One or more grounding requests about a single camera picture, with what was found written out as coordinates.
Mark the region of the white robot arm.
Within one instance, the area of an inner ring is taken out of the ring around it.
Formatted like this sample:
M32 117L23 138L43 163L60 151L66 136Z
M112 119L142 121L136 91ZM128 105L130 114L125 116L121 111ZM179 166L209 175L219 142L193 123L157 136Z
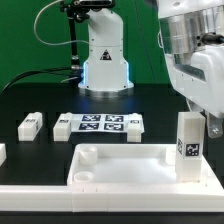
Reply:
M157 9L162 48L173 88L188 108L206 114L208 136L224 134L224 0L144 0ZM81 0L90 9L89 57L82 91L95 96L129 90L123 57L123 21L113 0Z

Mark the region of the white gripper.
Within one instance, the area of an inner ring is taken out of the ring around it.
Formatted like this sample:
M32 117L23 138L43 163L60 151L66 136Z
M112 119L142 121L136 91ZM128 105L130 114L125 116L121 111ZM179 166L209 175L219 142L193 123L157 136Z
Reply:
M173 88L187 98L190 112L209 112L207 132L210 138L222 136L224 118L224 47L206 46L191 56L191 66L204 73L203 78L177 68L173 57L165 55L169 78Z

